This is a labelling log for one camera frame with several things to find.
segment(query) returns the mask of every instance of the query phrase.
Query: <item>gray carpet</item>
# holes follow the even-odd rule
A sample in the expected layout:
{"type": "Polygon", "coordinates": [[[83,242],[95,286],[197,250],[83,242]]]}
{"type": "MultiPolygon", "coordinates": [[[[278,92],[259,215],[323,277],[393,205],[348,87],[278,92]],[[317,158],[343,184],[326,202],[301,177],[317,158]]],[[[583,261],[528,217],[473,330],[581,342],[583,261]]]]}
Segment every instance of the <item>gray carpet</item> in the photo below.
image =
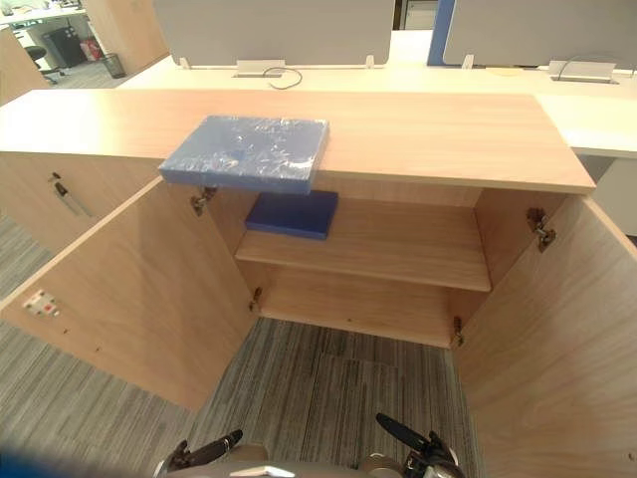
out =
{"type": "MultiPolygon", "coordinates": [[[[50,257],[7,218],[0,251],[4,294],[50,257]]],[[[447,351],[262,319],[191,413],[0,324],[0,446],[75,476],[150,476],[180,439],[200,446],[234,428],[276,460],[355,466],[378,451],[402,461],[378,411],[435,429],[468,476],[485,476],[447,351]]]]}

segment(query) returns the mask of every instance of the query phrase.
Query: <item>white desk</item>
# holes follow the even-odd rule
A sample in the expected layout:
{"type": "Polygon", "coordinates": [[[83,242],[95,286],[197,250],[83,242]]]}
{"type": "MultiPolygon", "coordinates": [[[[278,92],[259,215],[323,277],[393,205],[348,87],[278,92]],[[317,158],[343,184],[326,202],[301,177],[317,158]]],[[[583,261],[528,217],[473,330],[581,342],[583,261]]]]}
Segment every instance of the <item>white desk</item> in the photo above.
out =
{"type": "MultiPolygon", "coordinates": [[[[531,94],[535,95],[564,140],[576,153],[637,159],[637,78],[617,75],[618,85],[601,85],[554,82],[546,72],[539,70],[460,70],[427,67],[430,43],[430,31],[393,32],[389,61],[384,67],[303,67],[303,82],[295,89],[531,94]]],[[[270,81],[288,84],[296,79],[294,73],[285,73],[279,80],[238,79],[233,78],[234,73],[235,69],[231,68],[183,70],[168,57],[119,87],[260,90],[268,89],[270,81]]],[[[637,184],[637,162],[634,169],[634,184],[637,184]]],[[[602,206],[606,206],[606,191],[615,196],[617,194],[614,186],[608,181],[600,183],[595,197],[602,206]]],[[[616,214],[611,210],[612,207],[608,206],[606,209],[615,219],[616,214]]],[[[632,216],[635,216],[635,219],[630,224],[619,220],[617,222],[624,232],[637,234],[637,215],[632,216]]]]}
{"type": "Polygon", "coordinates": [[[32,22],[36,20],[49,20],[53,18],[74,17],[76,15],[85,15],[84,9],[71,8],[51,8],[49,10],[31,10],[22,15],[11,15],[9,17],[0,16],[0,25],[12,25],[14,23],[32,22]]]}

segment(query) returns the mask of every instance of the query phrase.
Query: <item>cable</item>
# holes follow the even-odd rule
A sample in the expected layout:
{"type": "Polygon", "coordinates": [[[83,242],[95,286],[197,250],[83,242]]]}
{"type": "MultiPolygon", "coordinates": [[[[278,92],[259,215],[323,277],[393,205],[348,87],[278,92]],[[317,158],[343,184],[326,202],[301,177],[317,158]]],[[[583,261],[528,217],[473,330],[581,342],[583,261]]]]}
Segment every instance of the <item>cable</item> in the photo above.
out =
{"type": "Polygon", "coordinates": [[[294,88],[297,85],[300,85],[301,82],[303,81],[303,75],[301,74],[301,72],[299,70],[295,70],[294,68],[288,68],[288,67],[272,67],[272,68],[268,68],[266,70],[264,70],[264,72],[261,74],[263,76],[263,78],[266,78],[266,75],[270,72],[272,72],[273,70],[282,70],[284,72],[294,72],[297,75],[299,75],[299,77],[297,78],[297,80],[292,83],[291,85],[285,85],[284,87],[278,87],[276,85],[273,85],[272,83],[268,83],[268,85],[270,85],[271,88],[274,88],[275,90],[289,90],[290,88],[294,88]]]}

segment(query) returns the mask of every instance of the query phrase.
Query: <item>desk surface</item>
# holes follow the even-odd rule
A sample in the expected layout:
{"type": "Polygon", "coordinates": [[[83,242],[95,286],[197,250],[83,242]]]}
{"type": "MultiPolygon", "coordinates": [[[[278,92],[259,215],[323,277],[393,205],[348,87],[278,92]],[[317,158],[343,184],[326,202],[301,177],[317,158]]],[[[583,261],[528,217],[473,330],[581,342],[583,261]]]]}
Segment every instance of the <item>desk surface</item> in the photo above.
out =
{"type": "MultiPolygon", "coordinates": [[[[576,151],[637,158],[637,78],[618,85],[554,82],[539,70],[459,70],[426,67],[429,31],[392,33],[384,68],[303,68],[297,91],[497,93],[535,95],[566,142],[576,151]]],[[[168,57],[123,83],[121,89],[268,90],[279,80],[233,78],[234,69],[183,70],[168,57]]]]}
{"type": "Polygon", "coordinates": [[[61,17],[73,17],[75,15],[84,15],[87,13],[84,9],[61,8],[61,9],[49,9],[49,10],[31,10],[30,12],[22,15],[11,15],[9,17],[0,17],[0,25],[11,25],[14,23],[31,22],[35,20],[47,20],[51,18],[61,17]]]}
{"type": "Polygon", "coordinates": [[[574,193],[594,188],[528,95],[32,91],[0,109],[0,151],[164,159],[209,115],[328,120],[318,169],[329,173],[574,193]],[[56,120],[46,112],[57,112],[56,120]]]}

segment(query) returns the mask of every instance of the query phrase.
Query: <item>gray partition panel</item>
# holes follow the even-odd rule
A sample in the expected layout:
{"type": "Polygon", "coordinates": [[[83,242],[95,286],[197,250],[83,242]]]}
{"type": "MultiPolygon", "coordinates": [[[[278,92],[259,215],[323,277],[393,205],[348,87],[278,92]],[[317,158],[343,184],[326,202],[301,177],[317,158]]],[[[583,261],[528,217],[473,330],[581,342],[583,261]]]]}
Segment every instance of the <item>gray partition panel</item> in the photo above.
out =
{"type": "Polygon", "coordinates": [[[389,57],[394,0],[154,0],[175,63],[376,64],[389,57]]]}
{"type": "Polygon", "coordinates": [[[456,0],[445,63],[547,65],[550,60],[637,64],[637,0],[456,0]]]}

